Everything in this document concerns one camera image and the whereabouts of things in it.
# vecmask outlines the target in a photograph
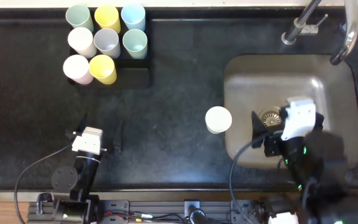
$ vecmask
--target faucet spout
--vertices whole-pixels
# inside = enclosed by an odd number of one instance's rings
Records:
[[[344,0],[346,10],[346,36],[342,47],[330,58],[333,65],[341,63],[350,54],[358,36],[358,5],[355,0]]]

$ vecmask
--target black tray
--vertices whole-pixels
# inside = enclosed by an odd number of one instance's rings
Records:
[[[93,35],[97,31],[101,30],[99,24],[94,19],[94,12],[96,9],[89,9],[91,12],[94,31]],[[122,37],[128,31],[125,22],[121,18],[121,9],[118,9],[121,31],[118,34],[119,44],[121,48],[121,54],[118,58],[113,58],[114,66],[117,71],[117,80],[110,85],[105,85],[99,82],[96,78],[90,84],[80,85],[71,78],[67,78],[67,82],[71,85],[78,87],[91,87],[91,88],[113,88],[120,90],[130,90],[130,89],[143,89],[147,88],[150,85],[150,63],[151,63],[151,27],[149,22],[149,17],[146,15],[146,28],[144,30],[147,36],[147,56],[144,59],[133,59],[128,51],[125,49],[122,44]],[[70,56],[78,54],[74,49],[70,48]],[[96,55],[101,55],[102,53],[98,50]]]

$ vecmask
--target countertop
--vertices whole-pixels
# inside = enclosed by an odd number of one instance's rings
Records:
[[[210,107],[223,105],[228,61],[244,54],[332,54],[343,41],[337,32],[343,9],[330,10],[333,16],[317,36],[299,37],[292,46],[280,37],[299,9],[233,9],[230,19],[223,19],[225,13],[218,9],[189,14],[153,10],[147,11],[152,19],[152,84],[144,90],[69,85],[62,71],[70,31],[64,10],[0,11],[0,190],[12,190],[25,167],[66,146],[65,130],[86,112],[88,126],[112,138],[119,120],[125,122],[124,152],[104,157],[94,191],[226,189],[232,161],[224,134],[211,134],[204,116]],[[317,12],[311,22],[324,13]],[[358,41],[346,61],[354,70],[358,94]],[[37,164],[19,188],[52,189],[53,171],[74,159],[75,152],[65,151]],[[274,169],[238,167],[234,174],[237,187],[247,190],[290,190],[289,179],[288,173]],[[346,180],[358,189],[358,166],[347,172]]]

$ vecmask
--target cup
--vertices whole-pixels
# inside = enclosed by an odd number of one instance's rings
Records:
[[[93,39],[94,45],[104,55],[108,55],[112,58],[118,58],[121,53],[119,46],[118,34],[112,29],[101,29],[95,35]]]
[[[90,10],[83,5],[75,5],[67,9],[66,20],[74,28],[85,27],[93,32]]]
[[[227,131],[231,126],[230,112],[222,106],[214,106],[205,114],[205,123],[208,131],[219,134]]]
[[[68,34],[67,41],[70,47],[84,57],[91,58],[96,54],[92,32],[85,27],[73,29]]]
[[[94,12],[94,19],[102,29],[109,28],[118,34],[121,31],[118,10],[111,5],[100,6]]]
[[[113,84],[117,80],[117,71],[111,57],[97,55],[89,63],[91,75],[105,85]]]
[[[140,4],[124,6],[121,10],[121,17],[129,30],[140,29],[144,31],[146,28],[146,11]]]
[[[122,38],[122,44],[134,59],[143,59],[147,55],[147,36],[141,30],[127,31]]]
[[[90,64],[82,55],[72,55],[65,60],[63,72],[68,78],[81,85],[92,82],[93,76],[90,74]]]

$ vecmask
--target stainless steel sink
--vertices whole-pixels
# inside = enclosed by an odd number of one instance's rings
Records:
[[[275,107],[291,96],[314,99],[324,115],[324,129],[343,137],[349,167],[358,163],[358,105],[352,70],[345,63],[333,66],[328,55],[243,55],[232,59],[224,71],[224,106],[232,114],[226,131],[231,158],[251,140],[251,112],[279,122]],[[266,158],[262,149],[248,149],[239,165],[273,168],[279,157]]]

